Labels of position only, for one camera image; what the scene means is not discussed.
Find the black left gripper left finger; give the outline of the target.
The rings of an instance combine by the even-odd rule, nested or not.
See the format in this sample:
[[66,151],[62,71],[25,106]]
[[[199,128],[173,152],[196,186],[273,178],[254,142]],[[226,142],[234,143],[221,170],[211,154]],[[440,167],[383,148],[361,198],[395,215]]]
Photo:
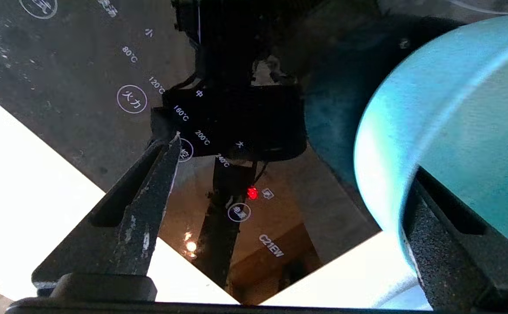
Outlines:
[[179,133],[155,140],[32,273],[39,290],[68,273],[148,273],[178,171]]

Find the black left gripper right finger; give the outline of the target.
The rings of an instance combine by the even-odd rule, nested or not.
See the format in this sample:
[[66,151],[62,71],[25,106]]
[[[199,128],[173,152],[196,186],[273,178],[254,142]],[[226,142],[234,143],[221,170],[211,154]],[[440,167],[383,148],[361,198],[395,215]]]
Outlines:
[[419,168],[402,240],[435,311],[508,312],[508,239]]

